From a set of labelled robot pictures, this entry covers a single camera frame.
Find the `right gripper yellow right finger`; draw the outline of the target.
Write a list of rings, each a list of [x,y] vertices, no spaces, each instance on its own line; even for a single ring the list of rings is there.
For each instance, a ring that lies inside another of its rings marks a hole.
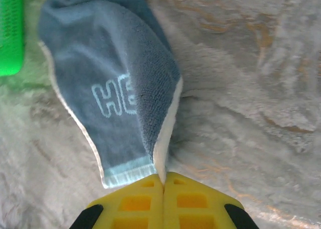
[[[233,197],[175,172],[164,191],[165,229],[259,229]]]

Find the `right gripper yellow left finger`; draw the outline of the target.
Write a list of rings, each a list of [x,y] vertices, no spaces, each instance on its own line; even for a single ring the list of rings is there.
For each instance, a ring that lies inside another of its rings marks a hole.
[[[72,229],[163,229],[163,192],[150,175],[91,202]]]

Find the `dark blue lettered towel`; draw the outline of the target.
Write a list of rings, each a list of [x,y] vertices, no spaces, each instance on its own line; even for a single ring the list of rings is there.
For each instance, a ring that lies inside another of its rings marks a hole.
[[[47,0],[38,34],[103,186],[165,181],[183,80],[146,0]]]

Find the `green plastic basket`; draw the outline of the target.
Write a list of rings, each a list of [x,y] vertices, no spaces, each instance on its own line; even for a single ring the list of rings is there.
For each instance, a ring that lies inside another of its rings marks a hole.
[[[24,46],[24,0],[0,0],[0,76],[21,70]]]

